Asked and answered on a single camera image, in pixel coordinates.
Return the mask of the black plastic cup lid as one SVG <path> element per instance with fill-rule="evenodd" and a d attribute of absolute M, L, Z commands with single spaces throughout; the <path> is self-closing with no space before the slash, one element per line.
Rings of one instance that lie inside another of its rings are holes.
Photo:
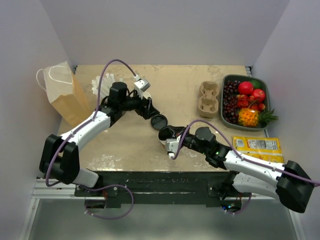
<path fill-rule="evenodd" d="M 162 114 L 157 114 L 150 119 L 150 124 L 153 129 L 159 131 L 168 125 L 168 119 Z"/>

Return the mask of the brown paper coffee cup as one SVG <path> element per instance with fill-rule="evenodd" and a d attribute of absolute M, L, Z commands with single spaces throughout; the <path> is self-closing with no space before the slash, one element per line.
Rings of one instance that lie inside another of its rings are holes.
<path fill-rule="evenodd" d="M 151 95 L 146 91 L 140 95 L 140 98 L 143 105 L 147 105 L 149 103 L 149 100 L 152 100 Z"/>

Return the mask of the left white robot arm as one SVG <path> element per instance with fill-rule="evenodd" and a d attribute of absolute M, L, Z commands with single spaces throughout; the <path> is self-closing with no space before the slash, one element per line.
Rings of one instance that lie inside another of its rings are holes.
<path fill-rule="evenodd" d="M 135 111 L 145 120 L 160 112 L 153 107 L 152 98 L 144 92 L 150 87 L 145 79 L 134 83 L 129 92 L 124 82 L 114 82 L 108 96 L 98 101 L 98 107 L 81 124 L 72 130 L 57 136 L 51 134 L 44 143 L 39 170 L 58 182 L 85 186 L 92 196 L 99 196 L 104 184 L 99 175 L 80 167 L 79 153 L 83 147 L 101 132 L 113 126 L 126 112 Z"/>

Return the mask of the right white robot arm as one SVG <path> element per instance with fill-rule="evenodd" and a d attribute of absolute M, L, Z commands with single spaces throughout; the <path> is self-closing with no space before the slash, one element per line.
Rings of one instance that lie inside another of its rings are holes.
<path fill-rule="evenodd" d="M 228 170 L 229 176 L 218 187 L 227 196 L 258 194 L 274 198 L 294 212 L 306 211 L 315 187 L 294 161 L 284 164 L 246 155 L 219 143 L 208 127 L 199 127 L 191 134 L 186 127 L 168 125 L 158 132 L 158 139 L 170 158 L 186 147 L 203 154 L 212 167 Z"/>

